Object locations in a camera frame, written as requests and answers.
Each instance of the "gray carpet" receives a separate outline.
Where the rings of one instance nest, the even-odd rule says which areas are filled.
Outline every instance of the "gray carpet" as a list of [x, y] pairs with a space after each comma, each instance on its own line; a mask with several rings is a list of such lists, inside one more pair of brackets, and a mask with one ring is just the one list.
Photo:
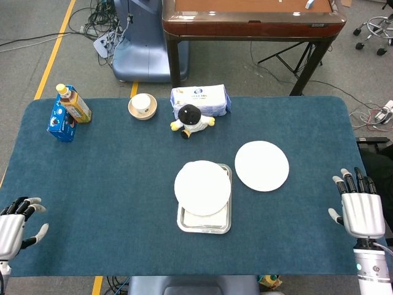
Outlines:
[[[74, 10], [88, 6], [90, 1], [77, 0]], [[9, 39], [31, 37], [58, 32], [68, 1], [37, 0], [0, 2], [0, 42]], [[384, 105], [391, 98], [391, 73], [393, 72], [390, 49], [383, 57], [375, 52], [381, 45], [373, 40], [362, 51], [354, 46], [365, 33], [355, 37], [352, 31], [359, 23], [372, 16], [389, 15], [391, 10], [381, 10], [381, 4], [368, 0], [354, 0], [346, 9], [348, 22], [333, 51], [324, 58], [324, 65], [317, 69], [313, 79], [330, 82], [351, 93], [363, 102]], [[73, 20], [79, 27], [86, 22], [87, 13]], [[26, 48], [0, 53], [0, 175], [6, 169], [11, 155], [21, 116], [27, 104], [33, 99], [54, 41], [41, 44], [35, 49]], [[253, 43], [255, 59], [284, 48], [289, 44]], [[285, 54], [285, 59], [295, 64], [300, 53], [294, 50]], [[277, 60], [266, 66], [281, 80], [294, 81], [291, 74]], [[54, 67], [45, 86], [43, 98], [53, 97], [57, 83], [74, 84], [82, 97], [127, 97], [131, 84], [115, 79], [112, 70], [100, 67], [96, 53], [88, 39], [82, 36], [67, 36], [63, 39]], [[248, 42], [194, 42], [191, 53], [191, 72], [185, 85], [206, 85], [224, 83], [231, 96], [287, 95], [290, 84], [280, 84], [265, 70], [252, 65]], [[157, 97], [168, 96], [169, 84], [141, 84], [139, 92], [148, 92]], [[304, 91], [307, 95], [335, 95], [342, 97], [349, 110], [359, 103], [339, 90], [310, 83]], [[369, 132], [364, 128], [356, 130], [358, 136], [386, 136], [392, 133]], [[282, 290], [287, 295], [359, 294], [354, 277], [283, 277]], [[91, 294], [93, 278], [22, 278], [11, 279], [8, 294]]]

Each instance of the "blue box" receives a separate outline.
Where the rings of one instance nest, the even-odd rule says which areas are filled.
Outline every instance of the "blue box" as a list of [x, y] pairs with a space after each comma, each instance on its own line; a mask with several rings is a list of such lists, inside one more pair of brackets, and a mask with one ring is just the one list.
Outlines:
[[57, 95], [52, 115], [50, 116], [47, 131], [60, 141], [69, 143], [74, 139], [77, 122], [67, 112], [66, 108], [60, 104], [60, 94]]

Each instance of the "table leg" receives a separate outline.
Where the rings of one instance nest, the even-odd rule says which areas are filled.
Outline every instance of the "table leg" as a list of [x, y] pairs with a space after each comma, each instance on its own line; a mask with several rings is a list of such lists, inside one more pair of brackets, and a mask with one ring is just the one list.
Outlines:
[[177, 44], [177, 40], [166, 40], [169, 70], [171, 72], [171, 82], [173, 88], [180, 86], [179, 49], [177, 48]]
[[324, 57], [326, 51], [329, 49], [330, 45], [332, 44], [333, 39], [327, 42], [315, 42], [315, 49], [313, 54], [311, 55], [310, 59], [307, 62], [307, 65], [302, 71], [299, 79], [297, 80], [295, 86], [293, 87], [292, 91], [290, 92], [291, 96], [294, 95], [302, 95], [303, 89], [306, 87], [307, 82], [313, 75], [313, 72], [317, 68], [318, 64], [321, 62], [322, 58]]

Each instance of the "tissue package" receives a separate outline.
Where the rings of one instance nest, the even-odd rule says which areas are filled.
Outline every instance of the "tissue package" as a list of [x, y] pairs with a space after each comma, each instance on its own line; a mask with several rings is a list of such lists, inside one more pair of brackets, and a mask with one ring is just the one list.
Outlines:
[[186, 104], [193, 104], [208, 117], [223, 116], [231, 111], [231, 101], [223, 84], [173, 88], [171, 104], [176, 120], [180, 108]]

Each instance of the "office chair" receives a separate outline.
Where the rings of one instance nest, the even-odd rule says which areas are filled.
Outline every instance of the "office chair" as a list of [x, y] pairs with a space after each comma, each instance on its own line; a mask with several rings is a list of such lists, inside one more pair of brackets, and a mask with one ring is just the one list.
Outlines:
[[[389, 5], [391, 8], [393, 8], [393, 0], [386, 0], [386, 4], [382, 7], [382, 9], [385, 9], [385, 7]], [[370, 35], [367, 36], [367, 38], [363, 42], [359, 42], [356, 44], [356, 49], [357, 50], [362, 50], [364, 47], [364, 42], [368, 41], [371, 39], [373, 36], [377, 36], [379, 38], [383, 38], [387, 40], [387, 43], [389, 46], [393, 45], [393, 28], [390, 28], [390, 26], [393, 24], [393, 14], [390, 14], [388, 17], [373, 17], [369, 19], [367, 22], [361, 24], [358, 28], [356, 28], [353, 32], [355, 36], [358, 36], [360, 32], [362, 31], [362, 28], [364, 26], [367, 26], [367, 29], [371, 33]], [[382, 56], [387, 52], [387, 50], [383, 47], [378, 49], [376, 52], [377, 55]]]

